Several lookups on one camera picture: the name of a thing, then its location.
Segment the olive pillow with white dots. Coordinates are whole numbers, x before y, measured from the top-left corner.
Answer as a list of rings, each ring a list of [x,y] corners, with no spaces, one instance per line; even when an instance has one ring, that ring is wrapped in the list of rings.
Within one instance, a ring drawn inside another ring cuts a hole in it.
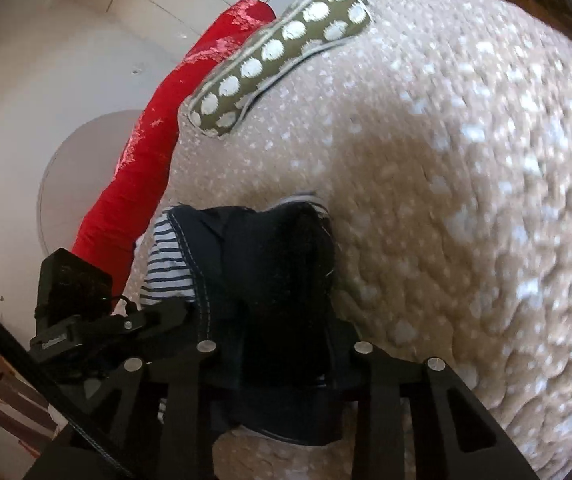
[[[225,136],[280,78],[358,36],[371,21],[367,0],[295,1],[208,73],[188,100],[186,118],[205,136]]]

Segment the beige dotted quilted bedspread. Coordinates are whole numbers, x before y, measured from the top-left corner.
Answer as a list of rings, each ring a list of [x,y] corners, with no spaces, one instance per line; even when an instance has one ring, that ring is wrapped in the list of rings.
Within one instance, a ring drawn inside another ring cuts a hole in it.
[[[503,0],[370,0],[228,136],[187,120],[161,206],[326,203],[334,306],[440,356],[542,479],[572,469],[572,41]]]

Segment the navy striped pants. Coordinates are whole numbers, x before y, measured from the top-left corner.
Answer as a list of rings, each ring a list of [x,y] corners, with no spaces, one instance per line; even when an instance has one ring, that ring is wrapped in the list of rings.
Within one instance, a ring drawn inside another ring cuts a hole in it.
[[[335,246],[312,193],[270,208],[165,209],[140,289],[149,308],[181,299],[198,341],[216,346],[222,422],[298,445],[342,436],[342,362],[356,341],[332,306]]]

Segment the beige round headboard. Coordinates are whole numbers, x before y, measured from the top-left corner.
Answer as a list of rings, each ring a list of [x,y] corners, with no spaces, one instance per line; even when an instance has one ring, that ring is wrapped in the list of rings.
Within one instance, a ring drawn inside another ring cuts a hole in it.
[[[52,156],[42,177],[36,220],[44,255],[69,249],[81,222],[114,175],[139,110],[119,110],[86,122]]]

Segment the long red pillow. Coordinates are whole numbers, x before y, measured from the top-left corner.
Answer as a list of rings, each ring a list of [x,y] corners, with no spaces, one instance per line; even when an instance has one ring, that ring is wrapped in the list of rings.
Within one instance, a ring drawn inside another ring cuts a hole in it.
[[[110,275],[114,298],[126,287],[135,242],[148,228],[167,187],[179,139],[180,105],[210,70],[274,20],[274,11],[263,1],[234,3],[161,81],[137,119],[114,176],[83,218],[71,249],[73,255]]]

